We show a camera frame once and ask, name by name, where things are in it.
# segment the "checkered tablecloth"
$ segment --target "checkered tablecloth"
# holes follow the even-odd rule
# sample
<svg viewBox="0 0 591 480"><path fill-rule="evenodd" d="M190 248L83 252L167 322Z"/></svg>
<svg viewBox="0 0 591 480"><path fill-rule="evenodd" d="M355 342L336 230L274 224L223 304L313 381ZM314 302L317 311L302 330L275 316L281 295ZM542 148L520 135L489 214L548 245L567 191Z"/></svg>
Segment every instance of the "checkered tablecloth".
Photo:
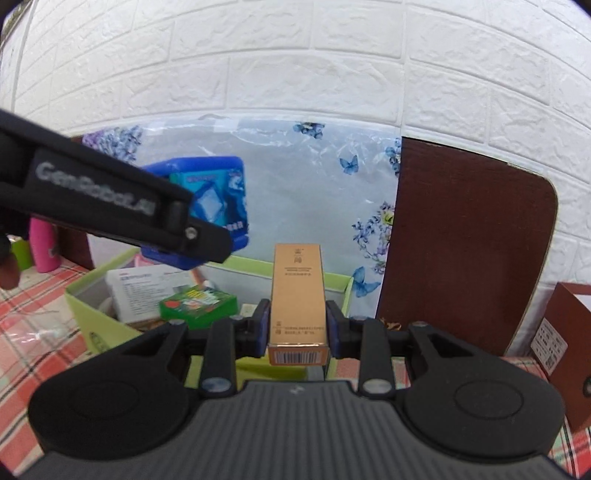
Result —
<svg viewBox="0 0 591 480"><path fill-rule="evenodd" d="M30 268L19 288L0 290L0 460L15 474L42 455L27 420L31 395L86 356L63 297L64 288L85 272L64 260L48 274Z"/></svg>
<svg viewBox="0 0 591 480"><path fill-rule="evenodd" d="M533 358L505 358L508 362L547 380L544 371ZM392 360L397 388L410 386L410 380L404 360L395 358ZM349 380L357 389L357 377L359 374L359 361L353 359L339 360L336 367L335 378ZM579 478L591 469L591 430L585 429L572 433L568 421L564 419L564 425L556 437L554 446L548 454L558 465L569 474Z"/></svg>

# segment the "brown box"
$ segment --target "brown box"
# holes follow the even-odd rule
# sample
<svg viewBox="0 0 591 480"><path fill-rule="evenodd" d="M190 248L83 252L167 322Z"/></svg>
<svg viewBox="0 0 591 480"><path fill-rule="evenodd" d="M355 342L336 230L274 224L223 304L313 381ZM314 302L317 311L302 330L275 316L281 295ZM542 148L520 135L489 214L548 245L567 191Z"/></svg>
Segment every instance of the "brown box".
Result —
<svg viewBox="0 0 591 480"><path fill-rule="evenodd" d="M320 245L277 244L271 293L271 365L324 365L328 357Z"/></svg>
<svg viewBox="0 0 591 480"><path fill-rule="evenodd" d="M591 286L558 283L531 342L573 432L591 426Z"/></svg>

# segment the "white box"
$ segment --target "white box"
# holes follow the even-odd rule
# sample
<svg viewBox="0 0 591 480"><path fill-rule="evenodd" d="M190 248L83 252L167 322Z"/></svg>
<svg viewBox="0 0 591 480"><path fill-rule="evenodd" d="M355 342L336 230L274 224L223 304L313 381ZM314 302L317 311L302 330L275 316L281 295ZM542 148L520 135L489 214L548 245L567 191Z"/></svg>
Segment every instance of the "white box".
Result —
<svg viewBox="0 0 591 480"><path fill-rule="evenodd" d="M160 300L197 284L191 271L169 265L109 270L105 280L122 323L159 318Z"/></svg>

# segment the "green storage box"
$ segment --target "green storage box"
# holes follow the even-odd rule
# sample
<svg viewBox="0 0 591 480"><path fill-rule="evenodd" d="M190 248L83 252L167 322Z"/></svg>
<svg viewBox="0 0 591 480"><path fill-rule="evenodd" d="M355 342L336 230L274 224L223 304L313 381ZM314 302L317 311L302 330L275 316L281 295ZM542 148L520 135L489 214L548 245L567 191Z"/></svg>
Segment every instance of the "green storage box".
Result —
<svg viewBox="0 0 591 480"><path fill-rule="evenodd" d="M141 332L118 322L97 310L101 302L109 296L105 274L114 268L133 266L139 248L131 248L110 262L88 272L82 278L66 287L64 297L88 350L101 353L114 348ZM260 299L271 298L271 277L273 263L231 256L223 264L206 264L200 267L206 278L219 290L231 292L238 303L258 303ZM334 300L344 314L349 311L349 299L353 278L332 273L324 274L324 287L327 300ZM201 357L193 357L187 376L186 386L195 387L201 370ZM272 367L267 356L263 358L241 358L236 361L236 376L241 387L245 380L304 380L305 367Z"/></svg>

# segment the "pink bottle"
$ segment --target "pink bottle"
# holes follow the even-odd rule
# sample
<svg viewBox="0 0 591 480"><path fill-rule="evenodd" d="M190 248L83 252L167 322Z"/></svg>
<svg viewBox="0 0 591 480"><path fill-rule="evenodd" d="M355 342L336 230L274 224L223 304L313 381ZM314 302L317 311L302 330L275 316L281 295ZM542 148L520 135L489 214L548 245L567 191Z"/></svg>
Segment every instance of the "pink bottle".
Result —
<svg viewBox="0 0 591 480"><path fill-rule="evenodd" d="M31 219L29 243L39 273L55 270L61 265L53 225L37 218Z"/></svg>

